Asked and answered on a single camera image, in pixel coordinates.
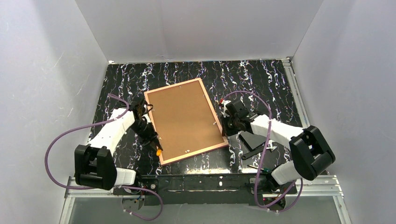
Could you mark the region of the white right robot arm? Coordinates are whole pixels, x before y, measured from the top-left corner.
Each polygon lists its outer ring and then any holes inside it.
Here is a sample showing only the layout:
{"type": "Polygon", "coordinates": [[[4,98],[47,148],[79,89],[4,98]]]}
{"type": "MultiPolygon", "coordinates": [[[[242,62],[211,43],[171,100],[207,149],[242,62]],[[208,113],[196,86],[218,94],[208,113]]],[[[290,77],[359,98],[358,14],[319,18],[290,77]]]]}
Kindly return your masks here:
{"type": "Polygon", "coordinates": [[[222,100],[220,106],[223,109],[220,117],[222,135],[231,136],[245,131],[265,136],[290,150],[292,161],[266,174],[267,186],[277,188],[300,178],[312,181],[336,160],[321,131],[315,126],[301,128],[287,125],[270,119],[262,112],[246,108],[239,100],[222,100]]]}

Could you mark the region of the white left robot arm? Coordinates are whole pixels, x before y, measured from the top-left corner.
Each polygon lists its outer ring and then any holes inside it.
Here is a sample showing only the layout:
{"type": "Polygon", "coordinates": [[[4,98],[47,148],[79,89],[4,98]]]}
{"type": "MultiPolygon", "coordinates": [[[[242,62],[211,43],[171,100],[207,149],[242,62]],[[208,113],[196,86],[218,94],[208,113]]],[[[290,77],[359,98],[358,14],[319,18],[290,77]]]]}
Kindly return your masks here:
{"type": "Polygon", "coordinates": [[[152,149],[160,156],[163,148],[149,117],[153,105],[142,99],[135,105],[121,102],[112,112],[109,123],[86,145],[78,145],[74,152],[75,181],[80,186],[111,190],[118,186],[134,186],[138,172],[118,168],[113,154],[127,131],[137,134],[142,148],[152,149]]]}

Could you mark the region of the pink picture frame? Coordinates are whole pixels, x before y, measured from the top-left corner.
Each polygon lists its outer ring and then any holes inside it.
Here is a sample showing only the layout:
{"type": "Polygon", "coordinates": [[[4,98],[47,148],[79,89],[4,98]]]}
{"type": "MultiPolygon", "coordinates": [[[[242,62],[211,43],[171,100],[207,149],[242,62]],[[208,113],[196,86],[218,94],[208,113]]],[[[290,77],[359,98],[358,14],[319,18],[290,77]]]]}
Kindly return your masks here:
{"type": "Polygon", "coordinates": [[[146,101],[162,146],[161,165],[227,147],[226,137],[201,78],[149,90],[146,101]]]}

